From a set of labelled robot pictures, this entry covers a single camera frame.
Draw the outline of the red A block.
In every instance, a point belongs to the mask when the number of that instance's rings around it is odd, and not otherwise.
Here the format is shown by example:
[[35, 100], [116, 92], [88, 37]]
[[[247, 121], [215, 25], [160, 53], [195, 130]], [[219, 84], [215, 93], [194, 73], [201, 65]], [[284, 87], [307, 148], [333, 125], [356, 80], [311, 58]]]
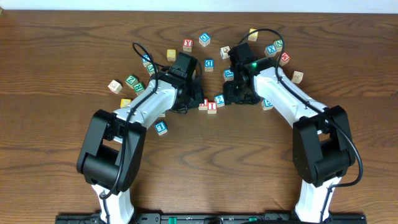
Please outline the red A block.
[[205, 98], [203, 103], [200, 103], [198, 106], [199, 110], [207, 110], [208, 109], [208, 99]]

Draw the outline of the blue 2 block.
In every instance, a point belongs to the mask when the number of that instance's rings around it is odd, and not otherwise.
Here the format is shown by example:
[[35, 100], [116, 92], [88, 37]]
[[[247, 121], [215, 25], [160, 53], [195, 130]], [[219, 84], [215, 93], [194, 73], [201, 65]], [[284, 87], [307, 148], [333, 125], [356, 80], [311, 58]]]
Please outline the blue 2 block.
[[216, 95], [215, 96], [215, 103], [218, 108], [223, 107], [225, 105], [225, 100], [223, 95]]

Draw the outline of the red I block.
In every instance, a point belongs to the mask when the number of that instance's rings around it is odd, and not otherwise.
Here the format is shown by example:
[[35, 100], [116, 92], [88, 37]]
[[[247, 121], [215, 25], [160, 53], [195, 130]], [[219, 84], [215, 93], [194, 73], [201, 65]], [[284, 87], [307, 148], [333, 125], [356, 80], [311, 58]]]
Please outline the red I block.
[[217, 114], [218, 111], [218, 106], [216, 102], [208, 102], [208, 109], [207, 113], [208, 114]]

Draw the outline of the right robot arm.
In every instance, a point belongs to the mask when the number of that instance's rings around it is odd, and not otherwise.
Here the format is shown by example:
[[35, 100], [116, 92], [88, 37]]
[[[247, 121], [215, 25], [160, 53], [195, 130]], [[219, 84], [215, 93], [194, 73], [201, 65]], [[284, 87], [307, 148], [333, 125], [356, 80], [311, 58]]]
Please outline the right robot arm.
[[363, 164], [353, 144], [346, 111], [329, 108], [293, 84], [271, 58], [231, 59], [234, 78], [224, 83], [227, 104], [256, 104], [267, 100], [293, 129], [293, 162], [302, 178], [299, 200], [294, 208], [298, 220], [324, 223], [331, 220], [329, 206], [335, 189], [348, 168]]

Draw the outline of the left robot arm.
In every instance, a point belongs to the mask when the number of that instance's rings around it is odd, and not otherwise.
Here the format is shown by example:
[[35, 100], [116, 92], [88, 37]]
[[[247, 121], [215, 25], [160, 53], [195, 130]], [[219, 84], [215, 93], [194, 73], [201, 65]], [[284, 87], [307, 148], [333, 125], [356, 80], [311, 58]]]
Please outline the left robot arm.
[[139, 171], [148, 128], [167, 110], [188, 111], [203, 102], [201, 75], [159, 72], [128, 105], [93, 115], [76, 169], [96, 192], [99, 222], [132, 222], [135, 210], [129, 188]]

